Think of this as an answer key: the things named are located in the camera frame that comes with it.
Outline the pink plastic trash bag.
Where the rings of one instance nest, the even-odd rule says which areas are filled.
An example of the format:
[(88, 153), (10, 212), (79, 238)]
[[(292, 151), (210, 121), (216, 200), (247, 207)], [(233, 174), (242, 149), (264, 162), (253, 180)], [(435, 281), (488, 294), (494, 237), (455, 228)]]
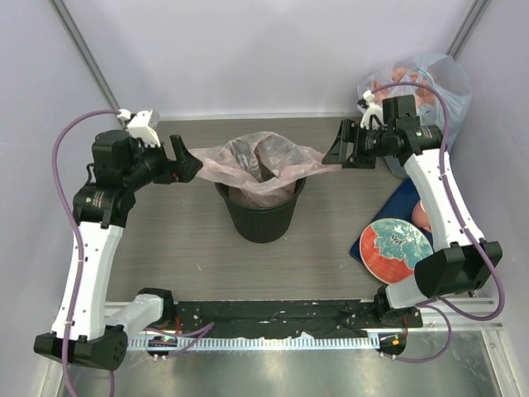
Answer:
[(229, 198), (255, 208), (291, 199), (300, 179), (341, 169), (324, 165), (321, 152), (275, 132), (255, 132), (190, 152), (203, 163), (198, 178), (226, 185)]

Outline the black plastic trash bin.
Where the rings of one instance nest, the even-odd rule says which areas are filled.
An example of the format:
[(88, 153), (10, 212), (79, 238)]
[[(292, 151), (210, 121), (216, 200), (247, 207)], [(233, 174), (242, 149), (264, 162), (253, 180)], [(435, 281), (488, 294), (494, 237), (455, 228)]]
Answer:
[(307, 179), (295, 183), (293, 196), (287, 201), (268, 208), (248, 207), (229, 197), (228, 186), (215, 183), (215, 188), (224, 200), (231, 220), (238, 233), (246, 240), (265, 244), (280, 239), (288, 230), (298, 196), (303, 191)]

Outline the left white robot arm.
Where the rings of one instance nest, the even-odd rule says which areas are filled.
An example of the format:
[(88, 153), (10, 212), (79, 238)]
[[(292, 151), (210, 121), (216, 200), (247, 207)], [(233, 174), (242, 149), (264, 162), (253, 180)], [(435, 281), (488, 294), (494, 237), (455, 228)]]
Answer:
[(150, 183), (188, 183), (203, 167), (172, 135), (174, 159), (163, 146), (120, 130), (96, 135), (93, 176), (74, 196), (72, 261), (60, 311), (49, 332), (36, 337), (34, 351), (51, 360), (105, 371), (124, 360), (127, 343), (145, 328), (170, 328), (176, 319), (167, 289), (144, 288), (110, 318), (104, 309), (113, 259), (136, 192)]

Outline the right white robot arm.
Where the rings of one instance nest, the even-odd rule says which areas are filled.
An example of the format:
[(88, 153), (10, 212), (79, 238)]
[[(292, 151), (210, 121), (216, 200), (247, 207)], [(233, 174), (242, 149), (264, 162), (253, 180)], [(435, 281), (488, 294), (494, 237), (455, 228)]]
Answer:
[(323, 164), (372, 169), (379, 157), (397, 158), (417, 189), (433, 237), (432, 254), (418, 262), (413, 275), (377, 292), (374, 319), (393, 326), (405, 309), (481, 289), (488, 279), (498, 287), (498, 307), (482, 319), (498, 317), (505, 304), (496, 271), (503, 251), (498, 242), (486, 239), (466, 207), (446, 150), (448, 131), (423, 126), (412, 95), (376, 103), (374, 93), (367, 90), (360, 105), (365, 110), (360, 122), (342, 121)]

